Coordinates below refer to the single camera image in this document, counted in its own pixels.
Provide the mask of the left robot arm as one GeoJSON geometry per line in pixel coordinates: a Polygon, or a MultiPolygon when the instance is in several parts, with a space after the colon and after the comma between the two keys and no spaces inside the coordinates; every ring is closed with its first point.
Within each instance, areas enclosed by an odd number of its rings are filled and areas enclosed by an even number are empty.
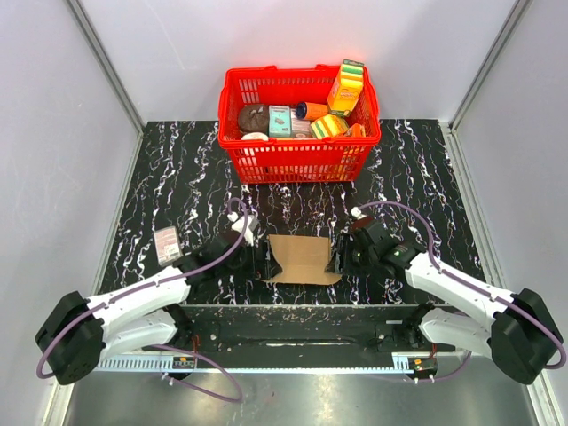
{"type": "Polygon", "coordinates": [[[42,353],[36,374],[69,385],[125,352],[194,348],[193,322],[181,306],[193,292],[231,275],[269,280],[281,271],[267,239],[250,243],[228,231],[126,288],[89,297],[68,293],[35,335],[42,353]]]}

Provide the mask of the brown cardboard box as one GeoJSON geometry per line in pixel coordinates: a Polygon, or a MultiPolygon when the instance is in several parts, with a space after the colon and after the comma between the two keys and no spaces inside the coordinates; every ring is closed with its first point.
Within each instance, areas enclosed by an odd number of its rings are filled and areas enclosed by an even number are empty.
{"type": "Polygon", "coordinates": [[[326,271],[331,260],[328,237],[272,234],[268,241],[282,271],[266,282],[331,286],[342,278],[341,274],[326,271]]]}

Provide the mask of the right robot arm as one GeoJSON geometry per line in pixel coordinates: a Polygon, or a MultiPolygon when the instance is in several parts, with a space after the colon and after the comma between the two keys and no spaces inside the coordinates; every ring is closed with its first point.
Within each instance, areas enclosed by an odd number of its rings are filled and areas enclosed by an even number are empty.
{"type": "Polygon", "coordinates": [[[413,351],[432,344],[463,348],[490,359],[517,383],[533,383],[563,342],[537,293],[511,293],[433,261],[424,246],[390,236],[370,217],[337,238],[326,270],[359,277],[382,273],[445,301],[456,311],[419,304],[394,327],[394,342],[413,351]]]}

